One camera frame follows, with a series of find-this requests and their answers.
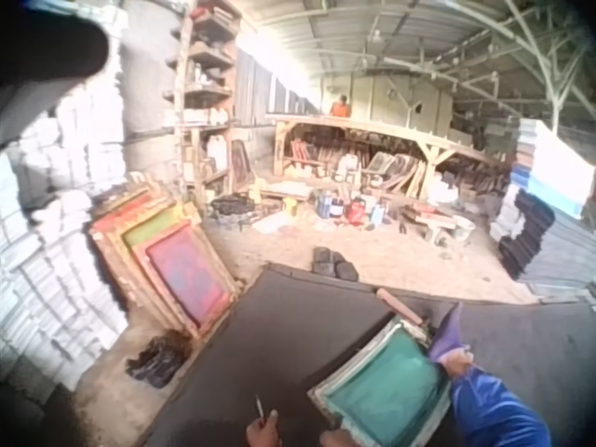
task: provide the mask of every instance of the screen printing frame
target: screen printing frame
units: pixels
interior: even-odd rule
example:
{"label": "screen printing frame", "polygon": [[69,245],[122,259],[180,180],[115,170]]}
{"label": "screen printing frame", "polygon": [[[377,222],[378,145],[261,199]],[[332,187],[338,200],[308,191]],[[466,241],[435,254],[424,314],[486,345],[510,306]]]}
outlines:
{"label": "screen printing frame", "polygon": [[[341,411],[340,409],[334,408],[333,404],[326,399],[326,396],[345,384],[358,372],[365,368],[369,362],[374,359],[377,354],[388,344],[393,334],[399,329],[405,330],[406,333],[422,347],[428,348],[430,345],[430,336],[427,332],[408,323],[405,320],[393,318],[379,333],[373,337],[368,344],[366,344],[366,346],[358,351],[354,357],[348,360],[337,371],[335,371],[321,383],[308,391],[309,398],[330,420],[332,425],[341,425],[341,428],[347,429],[352,434],[356,442],[358,442],[362,447],[384,446],[380,445],[376,440],[373,440],[349,418],[342,417],[341,420],[338,420],[337,416]],[[427,420],[420,427],[419,432],[416,434],[413,440],[408,444],[410,447],[427,444],[428,440],[439,426],[440,421],[449,410],[449,406],[451,405],[449,389],[450,386],[447,383],[440,392],[434,410],[427,417]]]}

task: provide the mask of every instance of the bucket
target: bucket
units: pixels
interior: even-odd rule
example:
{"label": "bucket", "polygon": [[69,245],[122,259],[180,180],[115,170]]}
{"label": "bucket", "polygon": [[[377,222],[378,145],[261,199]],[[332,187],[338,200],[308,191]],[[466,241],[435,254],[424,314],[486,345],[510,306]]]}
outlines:
{"label": "bucket", "polygon": [[462,216],[454,216],[454,219],[457,222],[457,227],[454,229],[454,239],[463,242],[472,234],[476,224]]}

